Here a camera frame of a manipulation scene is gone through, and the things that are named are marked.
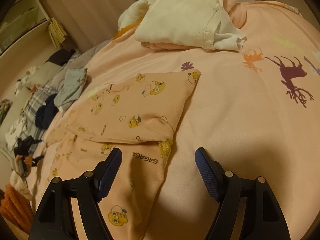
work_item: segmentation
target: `brown curtain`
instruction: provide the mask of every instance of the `brown curtain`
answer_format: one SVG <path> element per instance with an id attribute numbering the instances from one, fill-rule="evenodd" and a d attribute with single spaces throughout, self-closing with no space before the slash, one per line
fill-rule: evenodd
<path id="1" fill-rule="evenodd" d="M 50 17 L 65 28 L 84 52 L 111 39 L 119 16 L 136 0 L 40 0 Z"/>

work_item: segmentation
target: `orange fluffy fabric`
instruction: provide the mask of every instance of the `orange fluffy fabric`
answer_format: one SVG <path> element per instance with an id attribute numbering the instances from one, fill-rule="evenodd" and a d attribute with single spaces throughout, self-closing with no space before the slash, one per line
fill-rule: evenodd
<path id="1" fill-rule="evenodd" d="M 142 20 L 143 20 L 143 18 L 140 19 L 140 20 L 138 20 L 136 23 L 130 24 L 130 25 L 128 25 L 127 27 L 122 28 L 121 30 L 119 30 L 119 31 L 115 34 L 115 36 L 113 36 L 112 39 L 115 40 L 115 39 L 121 37 L 121 36 L 122 36 L 123 34 L 125 34 L 127 31 L 131 30 L 132 28 L 139 26 L 140 23 L 142 22 Z"/>
<path id="2" fill-rule="evenodd" d="M 12 185 L 5 186 L 4 199 L 1 200 L 0 213 L 3 217 L 26 233 L 30 232 L 33 213 L 26 200 Z"/>

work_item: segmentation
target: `bed sheet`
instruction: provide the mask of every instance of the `bed sheet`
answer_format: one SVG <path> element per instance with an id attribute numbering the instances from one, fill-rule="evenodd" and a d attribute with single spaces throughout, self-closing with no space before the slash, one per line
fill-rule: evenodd
<path id="1" fill-rule="evenodd" d="M 241 53 L 155 52 L 135 41 L 131 30 L 87 65 L 92 82 L 69 111 L 108 84 L 138 72 L 195 67 L 202 73 L 185 104 L 146 240 L 205 238 L 218 205 L 197 170 L 194 152 L 198 147 L 242 178 L 264 176 L 283 210 L 292 240 L 302 238 L 320 210 L 320 185 L 314 179 L 320 176 L 320 76 L 316 70 L 320 68 L 320 34 L 281 6 L 245 6 L 247 22 L 241 30 L 247 41 Z M 68 112 L 65 117 L 57 115 L 49 129 L 66 116 Z M 35 207 L 45 191 L 56 147 L 47 149 L 46 164 L 42 171 L 38 169 L 41 180 L 34 187 Z M 76 201 L 72 203 L 78 214 Z M 84 235 L 83 228 L 77 230 Z"/>

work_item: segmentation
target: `light blue folded cloth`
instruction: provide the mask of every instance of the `light blue folded cloth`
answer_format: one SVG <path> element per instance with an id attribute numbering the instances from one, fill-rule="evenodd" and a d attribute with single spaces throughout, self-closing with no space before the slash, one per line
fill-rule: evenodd
<path id="1" fill-rule="evenodd" d="M 67 70 L 63 87 L 53 100 L 60 112 L 66 112 L 72 103 L 80 97 L 86 78 L 86 68 Z"/>

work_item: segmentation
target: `white cloth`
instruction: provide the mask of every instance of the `white cloth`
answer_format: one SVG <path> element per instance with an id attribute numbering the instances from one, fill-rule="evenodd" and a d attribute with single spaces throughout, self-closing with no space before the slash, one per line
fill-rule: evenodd
<path id="1" fill-rule="evenodd" d="M 118 30 L 121 30 L 122 28 L 136 23 L 138 20 L 142 19 L 146 15 L 149 6 L 154 2 L 155 0 L 139 0 L 130 5 L 130 7 L 119 17 Z"/>
<path id="2" fill-rule="evenodd" d="M 20 137 L 21 133 L 27 130 L 27 120 L 25 116 L 21 116 L 16 120 L 9 131 L 5 133 L 5 145 L 9 151 L 13 151 L 16 145 L 17 139 Z"/>
<path id="3" fill-rule="evenodd" d="M 146 43 L 235 51 L 241 51 L 245 41 L 224 10 L 223 0 L 156 0 L 134 37 Z"/>
<path id="4" fill-rule="evenodd" d="M 11 173 L 10 184 L 15 188 L 16 191 L 18 191 L 27 200 L 30 200 L 30 201 L 32 200 L 32 195 L 27 185 L 24 183 L 24 181 L 19 176 L 19 174 L 16 173 L 16 171 L 12 171 Z"/>

